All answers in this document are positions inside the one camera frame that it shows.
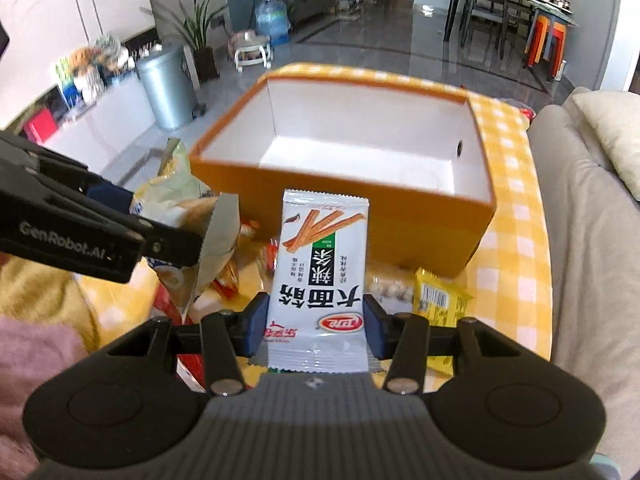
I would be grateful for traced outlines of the pale yellow chip bag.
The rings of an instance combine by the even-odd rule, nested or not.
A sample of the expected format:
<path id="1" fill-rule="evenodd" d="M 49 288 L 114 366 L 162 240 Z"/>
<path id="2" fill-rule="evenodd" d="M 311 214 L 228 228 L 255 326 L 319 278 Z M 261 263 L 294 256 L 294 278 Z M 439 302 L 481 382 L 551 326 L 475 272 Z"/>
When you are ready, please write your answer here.
<path id="1" fill-rule="evenodd" d="M 239 196 L 215 193 L 194 177 L 186 147 L 171 138 L 157 176 L 134 192 L 130 211 L 202 238 L 192 266 L 164 258 L 146 259 L 184 320 L 194 301 L 233 256 L 241 231 Z"/>

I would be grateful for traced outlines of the clear yogurt ball packet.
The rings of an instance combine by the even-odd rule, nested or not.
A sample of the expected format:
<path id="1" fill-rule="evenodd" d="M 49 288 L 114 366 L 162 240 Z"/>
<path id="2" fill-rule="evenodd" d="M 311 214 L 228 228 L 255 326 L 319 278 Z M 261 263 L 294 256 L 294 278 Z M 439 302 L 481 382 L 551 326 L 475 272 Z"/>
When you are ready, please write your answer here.
<path id="1" fill-rule="evenodd" d="M 411 312 L 416 271 L 369 261 L 364 291 L 372 295 L 389 314 Z"/>

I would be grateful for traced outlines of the white spicy strip snack packet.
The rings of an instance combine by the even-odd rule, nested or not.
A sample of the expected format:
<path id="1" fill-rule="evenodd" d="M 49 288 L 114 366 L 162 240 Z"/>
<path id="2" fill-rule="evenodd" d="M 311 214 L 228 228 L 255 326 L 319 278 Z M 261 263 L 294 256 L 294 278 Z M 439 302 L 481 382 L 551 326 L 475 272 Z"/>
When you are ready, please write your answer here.
<path id="1" fill-rule="evenodd" d="M 361 373 L 369 201 L 286 190 L 264 348 L 270 368 Z"/>

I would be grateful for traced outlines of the red Mimi snack bag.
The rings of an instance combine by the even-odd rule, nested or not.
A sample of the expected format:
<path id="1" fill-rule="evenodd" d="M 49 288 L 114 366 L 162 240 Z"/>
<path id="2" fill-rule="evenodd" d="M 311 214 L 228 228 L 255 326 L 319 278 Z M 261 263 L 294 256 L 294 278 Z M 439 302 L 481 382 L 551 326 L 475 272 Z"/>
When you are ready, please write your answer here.
<path id="1" fill-rule="evenodd" d="M 234 253 L 210 287 L 224 300 L 231 300 L 240 293 L 241 272 L 255 268 L 262 284 L 270 284 L 277 267 L 279 240 L 270 238 L 266 242 L 256 238 L 260 230 L 255 220 L 242 220 L 240 234 L 236 239 Z"/>

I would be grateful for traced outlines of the yellow snack packet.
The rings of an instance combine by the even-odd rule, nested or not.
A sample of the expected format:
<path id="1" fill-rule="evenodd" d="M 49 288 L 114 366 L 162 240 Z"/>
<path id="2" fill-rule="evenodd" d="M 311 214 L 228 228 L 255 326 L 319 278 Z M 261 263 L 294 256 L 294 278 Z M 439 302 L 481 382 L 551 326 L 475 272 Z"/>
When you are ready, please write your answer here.
<path id="1" fill-rule="evenodd" d="M 456 327 L 473 297 L 462 287 L 420 268 L 416 271 L 412 312 L 431 326 Z"/>

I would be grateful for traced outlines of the red box on cabinet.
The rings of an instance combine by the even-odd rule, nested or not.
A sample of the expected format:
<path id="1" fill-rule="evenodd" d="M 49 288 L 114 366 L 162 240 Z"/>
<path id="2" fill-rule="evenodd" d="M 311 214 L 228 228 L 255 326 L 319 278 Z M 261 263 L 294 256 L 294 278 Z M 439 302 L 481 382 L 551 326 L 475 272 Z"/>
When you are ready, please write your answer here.
<path id="1" fill-rule="evenodd" d="M 30 142 L 43 144 L 58 131 L 58 124 L 45 107 L 25 122 L 23 130 Z"/>

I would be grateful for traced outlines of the yellow checkered tablecloth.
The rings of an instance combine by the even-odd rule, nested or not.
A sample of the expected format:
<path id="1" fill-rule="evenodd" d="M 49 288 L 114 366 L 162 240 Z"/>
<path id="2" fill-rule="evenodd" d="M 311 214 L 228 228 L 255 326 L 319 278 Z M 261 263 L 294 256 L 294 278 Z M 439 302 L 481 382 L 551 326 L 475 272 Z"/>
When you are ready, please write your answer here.
<path id="1" fill-rule="evenodd" d="M 464 270 L 449 279 L 473 297 L 468 307 L 470 315 L 540 356 L 550 356 L 549 240 L 526 136 L 527 119 L 505 102 L 431 82 L 445 90 L 458 90 L 470 99 L 480 121 L 497 199 L 496 212 L 480 246 Z"/>

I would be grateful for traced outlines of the flowers and toys cluster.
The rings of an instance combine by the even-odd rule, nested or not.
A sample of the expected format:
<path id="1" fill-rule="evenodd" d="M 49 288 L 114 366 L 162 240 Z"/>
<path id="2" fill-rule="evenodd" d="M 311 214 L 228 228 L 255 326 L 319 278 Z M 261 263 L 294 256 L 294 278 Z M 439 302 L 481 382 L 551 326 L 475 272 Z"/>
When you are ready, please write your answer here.
<path id="1" fill-rule="evenodd" d="M 108 86 L 134 69 L 134 57 L 111 34 L 80 47 L 55 65 L 58 88 L 69 108 L 96 102 Z"/>

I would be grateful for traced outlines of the grey metal trash can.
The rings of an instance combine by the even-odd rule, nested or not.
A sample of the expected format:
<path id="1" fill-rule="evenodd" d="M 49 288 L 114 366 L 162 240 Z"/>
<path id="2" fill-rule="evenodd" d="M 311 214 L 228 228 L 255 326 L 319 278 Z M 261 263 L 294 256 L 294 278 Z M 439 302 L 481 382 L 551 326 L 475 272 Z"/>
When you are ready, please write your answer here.
<path id="1" fill-rule="evenodd" d="M 139 58 L 136 70 L 160 128 L 171 131 L 192 122 L 198 99 L 183 47 L 168 44 Z"/>

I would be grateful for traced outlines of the orange cardboard box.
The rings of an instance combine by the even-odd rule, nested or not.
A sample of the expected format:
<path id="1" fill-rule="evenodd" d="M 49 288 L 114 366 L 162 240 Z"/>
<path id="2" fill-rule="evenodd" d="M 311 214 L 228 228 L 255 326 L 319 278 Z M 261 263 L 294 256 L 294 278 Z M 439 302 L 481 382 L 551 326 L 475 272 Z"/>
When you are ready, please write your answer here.
<path id="1" fill-rule="evenodd" d="M 265 74 L 191 154 L 193 173 L 239 196 L 262 236 L 286 190 L 364 197 L 371 260 L 459 275 L 497 209 L 470 99 L 431 81 L 342 66 Z"/>

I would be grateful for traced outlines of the green potted plant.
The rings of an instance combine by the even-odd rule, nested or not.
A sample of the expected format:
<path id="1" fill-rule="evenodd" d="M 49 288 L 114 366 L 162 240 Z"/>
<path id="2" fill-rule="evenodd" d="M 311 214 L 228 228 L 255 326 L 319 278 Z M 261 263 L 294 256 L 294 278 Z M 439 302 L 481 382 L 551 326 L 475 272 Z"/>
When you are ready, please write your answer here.
<path id="1" fill-rule="evenodd" d="M 224 12 L 227 8 L 228 4 L 219 0 L 190 0 L 190 4 L 179 0 L 178 11 L 175 11 L 152 0 L 149 8 L 142 6 L 140 10 L 167 25 L 170 28 L 168 38 L 180 40 L 191 50 L 198 80 L 207 82 L 220 76 L 208 35 L 211 30 L 226 29 Z"/>

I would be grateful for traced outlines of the white small stool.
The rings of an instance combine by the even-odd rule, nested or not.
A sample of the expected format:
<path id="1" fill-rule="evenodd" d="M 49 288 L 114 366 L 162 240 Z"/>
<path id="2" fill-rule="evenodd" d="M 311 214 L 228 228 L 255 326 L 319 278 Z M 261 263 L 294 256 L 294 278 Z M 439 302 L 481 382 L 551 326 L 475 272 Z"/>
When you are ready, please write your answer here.
<path id="1" fill-rule="evenodd" d="M 271 38 L 257 35 L 252 30 L 237 34 L 231 39 L 232 61 L 238 73 L 246 66 L 261 65 L 265 70 L 272 66 Z"/>

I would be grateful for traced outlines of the grey sofa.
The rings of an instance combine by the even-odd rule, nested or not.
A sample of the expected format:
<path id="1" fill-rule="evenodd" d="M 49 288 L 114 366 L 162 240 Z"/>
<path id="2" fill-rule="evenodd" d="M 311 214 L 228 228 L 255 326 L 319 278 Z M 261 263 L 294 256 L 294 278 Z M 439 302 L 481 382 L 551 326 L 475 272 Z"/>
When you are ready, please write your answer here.
<path id="1" fill-rule="evenodd" d="M 527 135 L 549 237 L 552 362 L 600 396 L 598 451 L 639 475 L 639 202 L 598 137 L 639 133 L 639 98 L 577 87 Z"/>

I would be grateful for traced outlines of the orange stacked stools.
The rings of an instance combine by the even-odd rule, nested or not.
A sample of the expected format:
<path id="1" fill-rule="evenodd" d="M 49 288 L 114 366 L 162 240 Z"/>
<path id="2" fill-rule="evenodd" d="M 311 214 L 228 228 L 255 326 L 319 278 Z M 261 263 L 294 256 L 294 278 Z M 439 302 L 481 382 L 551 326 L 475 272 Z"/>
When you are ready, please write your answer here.
<path id="1" fill-rule="evenodd" d="M 524 64 L 533 67 L 541 61 L 548 64 L 548 78 L 560 80 L 565 67 L 564 49 L 567 24 L 554 16 L 536 14 L 530 26 L 525 50 Z"/>

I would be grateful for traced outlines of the dark dining table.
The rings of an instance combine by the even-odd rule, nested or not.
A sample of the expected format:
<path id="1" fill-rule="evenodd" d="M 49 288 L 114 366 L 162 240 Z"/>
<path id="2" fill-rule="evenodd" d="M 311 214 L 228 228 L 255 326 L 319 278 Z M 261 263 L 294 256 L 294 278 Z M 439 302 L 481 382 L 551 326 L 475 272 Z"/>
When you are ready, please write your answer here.
<path id="1" fill-rule="evenodd" d="M 465 3 L 466 0 L 449 0 L 444 31 L 445 41 L 450 40 L 452 31 L 454 30 L 454 25 L 459 26 L 460 35 L 460 26 Z M 578 24 L 570 17 L 569 10 L 566 10 L 562 8 L 562 6 L 558 6 L 557 4 L 548 0 L 510 0 L 508 9 L 509 21 L 506 32 L 508 32 L 510 28 L 517 29 L 521 24 L 526 25 L 529 32 L 530 26 L 533 25 L 534 18 L 536 18 L 536 14 L 546 14 L 548 16 L 554 16 L 561 22 L 567 24 L 567 44 L 568 31 L 578 26 Z"/>

